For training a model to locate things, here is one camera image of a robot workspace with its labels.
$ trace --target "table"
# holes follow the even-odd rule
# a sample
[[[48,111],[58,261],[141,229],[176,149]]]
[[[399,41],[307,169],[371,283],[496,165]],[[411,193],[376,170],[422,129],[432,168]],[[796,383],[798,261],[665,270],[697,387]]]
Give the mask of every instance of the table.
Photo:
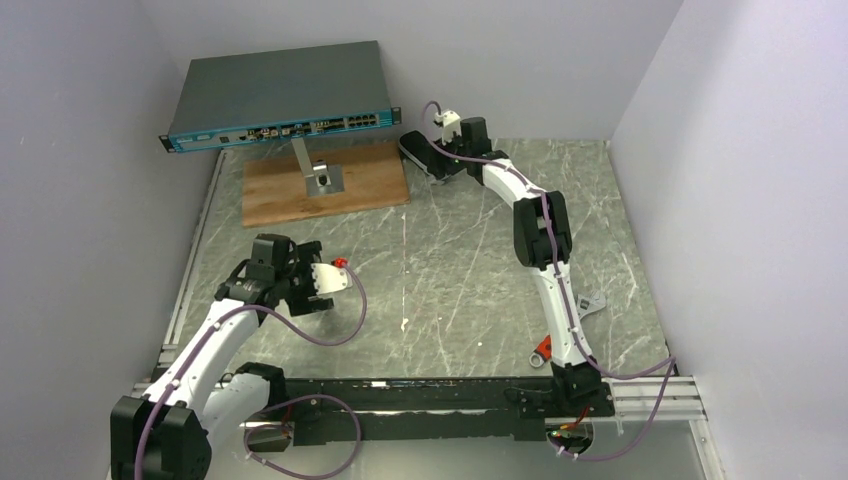
[[[327,137],[313,139],[309,148],[370,141]],[[583,322],[598,361],[623,373],[668,356],[604,143],[498,139],[495,148],[533,182],[565,195],[574,291],[600,290],[608,302]],[[203,321],[215,287],[250,255],[253,238],[268,232],[297,242],[320,240],[325,261],[348,258],[367,290],[368,318],[353,341],[333,348],[312,345],[269,319],[235,355],[231,370],[256,361],[281,366],[292,378],[549,372],[527,360],[547,328],[536,289],[513,252],[511,210],[497,195],[465,174],[431,185],[404,162],[409,205],[243,228],[244,162],[287,154],[288,144],[274,142],[225,155],[183,298],[184,321],[174,340],[180,349]],[[345,336],[358,319],[359,293],[348,289],[333,298],[334,310],[295,322],[320,338]]]

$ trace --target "metal stand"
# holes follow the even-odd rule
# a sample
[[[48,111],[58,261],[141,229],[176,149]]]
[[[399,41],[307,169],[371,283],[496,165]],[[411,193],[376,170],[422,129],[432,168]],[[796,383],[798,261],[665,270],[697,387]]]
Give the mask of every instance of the metal stand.
[[[308,196],[319,197],[344,192],[344,175],[341,165],[327,165],[324,160],[312,162],[309,159],[309,152],[306,151],[306,142],[303,137],[292,138],[291,142],[300,171],[306,181]]]

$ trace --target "metal frame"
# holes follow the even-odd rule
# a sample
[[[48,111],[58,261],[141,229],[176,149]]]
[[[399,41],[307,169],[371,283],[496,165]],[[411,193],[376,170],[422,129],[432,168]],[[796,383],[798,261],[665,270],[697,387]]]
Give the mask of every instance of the metal frame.
[[[203,249],[200,248],[200,241],[203,236],[211,204],[215,199],[215,193],[222,172],[223,162],[228,158],[230,152],[230,149],[223,149],[218,155],[218,160],[215,165],[209,190],[207,191],[206,201],[203,205],[203,210],[201,211],[200,221],[195,229],[194,240],[192,242],[188,263],[180,285],[180,291],[176,299],[174,311],[171,315],[171,322],[168,325],[168,330],[162,345],[158,365],[160,367],[167,367],[176,359],[180,334],[185,322],[186,306],[191,300],[191,283],[197,276],[197,268],[200,263],[199,260],[203,255]],[[609,383],[612,387],[615,407],[618,413],[614,417],[593,418],[593,421],[619,423],[644,422],[656,401],[656,395],[659,393],[662,378],[640,378],[626,382],[613,380]],[[140,396],[149,385],[150,383],[137,383],[132,394],[134,396]],[[566,418],[546,419],[546,421],[551,424],[564,423],[568,420],[569,419]],[[709,421],[706,412],[704,411],[703,403],[701,402],[695,378],[691,376],[681,376],[672,377],[669,380],[665,398],[660,404],[660,409],[655,417],[655,421],[687,422],[692,431],[692,437],[698,451],[698,456],[701,460],[704,477],[707,480],[725,480],[725,471],[721,464],[715,440],[713,439],[709,428]],[[251,427],[266,423],[275,422],[251,421],[245,422],[243,426]]]

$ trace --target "red object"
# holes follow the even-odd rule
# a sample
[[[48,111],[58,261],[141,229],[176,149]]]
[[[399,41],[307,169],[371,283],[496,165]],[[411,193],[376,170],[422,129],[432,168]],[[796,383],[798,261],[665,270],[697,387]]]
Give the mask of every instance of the red object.
[[[551,359],[551,336],[548,335],[542,340],[542,343],[533,350],[534,353],[542,357],[546,362]]]

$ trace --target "wooden base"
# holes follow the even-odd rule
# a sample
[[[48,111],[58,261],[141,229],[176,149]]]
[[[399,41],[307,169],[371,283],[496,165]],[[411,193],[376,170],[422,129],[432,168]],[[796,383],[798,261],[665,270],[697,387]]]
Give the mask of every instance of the wooden base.
[[[393,142],[309,152],[309,156],[327,165],[341,165],[345,191],[308,197],[294,155],[247,162],[242,198],[245,227],[409,203],[403,165]]]

